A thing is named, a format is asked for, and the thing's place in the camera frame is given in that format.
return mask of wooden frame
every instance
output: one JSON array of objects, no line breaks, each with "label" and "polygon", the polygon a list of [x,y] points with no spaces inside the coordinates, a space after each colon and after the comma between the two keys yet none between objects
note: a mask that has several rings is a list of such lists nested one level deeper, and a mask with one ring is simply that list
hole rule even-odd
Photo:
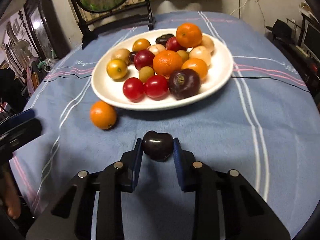
[{"label": "wooden frame", "polygon": [[39,56],[43,59],[46,58],[30,19],[36,9],[39,10],[45,32],[55,54],[57,55],[57,58],[62,59],[63,57],[65,57],[70,52],[70,48],[61,30],[57,16],[55,14],[52,0],[27,0],[23,8],[26,14],[26,19],[32,39],[35,42],[37,50],[39,51]]}]

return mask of dark wooden door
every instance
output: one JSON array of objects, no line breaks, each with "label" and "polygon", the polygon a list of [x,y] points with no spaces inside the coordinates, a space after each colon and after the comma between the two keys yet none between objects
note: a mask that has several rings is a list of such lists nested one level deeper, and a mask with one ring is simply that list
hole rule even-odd
[{"label": "dark wooden door", "polygon": [[42,59],[52,57],[53,49],[57,58],[62,59],[70,52],[52,0],[27,0],[24,11],[29,30]]}]

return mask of orange on table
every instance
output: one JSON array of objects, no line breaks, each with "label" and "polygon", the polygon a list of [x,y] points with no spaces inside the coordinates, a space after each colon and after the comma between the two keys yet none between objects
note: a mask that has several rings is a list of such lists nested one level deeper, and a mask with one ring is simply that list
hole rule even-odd
[{"label": "orange on table", "polygon": [[106,130],[116,123],[117,114],[113,106],[97,101],[91,106],[90,120],[96,127]]},{"label": "orange on table", "polygon": [[150,46],[150,42],[147,39],[138,39],[134,42],[132,46],[132,51],[140,51],[147,49]]},{"label": "orange on table", "polygon": [[182,57],[173,50],[163,50],[153,59],[153,70],[157,75],[169,78],[170,74],[182,67]]},{"label": "orange on table", "polygon": [[181,46],[193,48],[200,45],[202,33],[197,25],[193,23],[183,23],[177,29],[176,39]]},{"label": "orange on table", "polygon": [[199,59],[199,58],[188,59],[185,63],[183,63],[181,69],[185,69],[185,68],[190,68],[196,71],[202,81],[207,77],[208,66],[206,62],[204,62],[202,59]]}]

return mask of plate rim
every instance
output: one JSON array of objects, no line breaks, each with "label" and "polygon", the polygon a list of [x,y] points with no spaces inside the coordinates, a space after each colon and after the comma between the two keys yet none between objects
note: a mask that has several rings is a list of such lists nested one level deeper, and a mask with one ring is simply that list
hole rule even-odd
[{"label": "plate rim", "polygon": [[[172,30],[177,30],[177,28],[168,28],[168,29],[158,29],[158,30],[152,30],[152,31],[148,31],[149,33],[150,32],[157,32],[157,31],[172,31]],[[139,33],[137,35],[134,35],[132,37],[130,37],[129,39],[132,39],[138,35],[141,35],[143,33]],[[127,103],[119,103],[119,102],[116,102],[116,101],[113,101],[111,99],[108,99],[106,97],[104,97],[103,95],[101,95],[95,85],[94,85],[94,82],[93,82],[93,78],[91,78],[91,87],[92,87],[92,90],[93,92],[96,94],[96,96],[98,96],[98,98],[100,98],[102,101],[106,102],[107,104],[110,104],[114,107],[118,107],[118,108],[121,108],[121,109],[127,109],[127,110],[134,110],[134,111],[158,111],[158,110],[167,110],[167,109],[174,109],[174,108],[179,108],[179,107],[182,107],[182,106],[186,106],[186,105],[191,105],[195,102],[198,102],[212,94],[214,94],[215,92],[217,92],[218,90],[220,90],[227,82],[228,80],[230,79],[232,73],[233,73],[233,56],[229,50],[229,48],[224,45],[220,40],[218,40],[217,38],[207,34],[207,33],[203,33],[204,35],[206,36],[209,36],[211,39],[213,39],[214,41],[218,41],[219,43],[221,43],[221,45],[223,45],[226,49],[227,49],[227,52],[229,54],[229,57],[231,59],[231,66],[228,70],[228,75],[226,75],[215,87],[214,87],[214,90],[212,89],[209,89],[207,91],[204,91],[200,94],[197,94],[195,96],[192,96],[192,97],[189,97],[189,98],[185,98],[185,99],[181,99],[181,100],[177,100],[176,102],[170,102],[170,103],[166,103],[166,104],[159,104],[159,105],[139,105],[139,104],[136,104],[136,105],[132,105],[132,104],[127,104]],[[99,65],[100,61],[102,61],[103,57],[112,49],[112,47],[110,49],[108,49],[108,51],[106,51],[103,56],[99,59],[99,61],[96,63],[96,65],[94,66],[94,69],[92,71],[92,77],[94,76],[95,74],[95,71],[96,69],[98,68],[97,66]]]}]

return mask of metal screw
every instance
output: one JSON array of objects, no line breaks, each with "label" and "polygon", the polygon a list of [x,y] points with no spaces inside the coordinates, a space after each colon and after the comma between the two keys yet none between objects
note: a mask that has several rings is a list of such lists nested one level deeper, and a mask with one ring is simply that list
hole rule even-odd
[{"label": "metal screw", "polygon": [[121,169],[123,167],[123,163],[122,162],[116,162],[113,164],[113,166],[116,168],[116,169]]},{"label": "metal screw", "polygon": [[88,173],[86,172],[86,171],[79,171],[78,172],[78,176],[80,177],[80,178],[84,178],[84,177],[86,177],[88,175]]},{"label": "metal screw", "polygon": [[202,162],[194,162],[192,164],[192,166],[194,166],[195,168],[201,168],[202,167]]},{"label": "metal screw", "polygon": [[231,170],[229,173],[230,173],[230,175],[232,177],[238,177],[239,176],[239,171],[237,171],[237,170]]}]

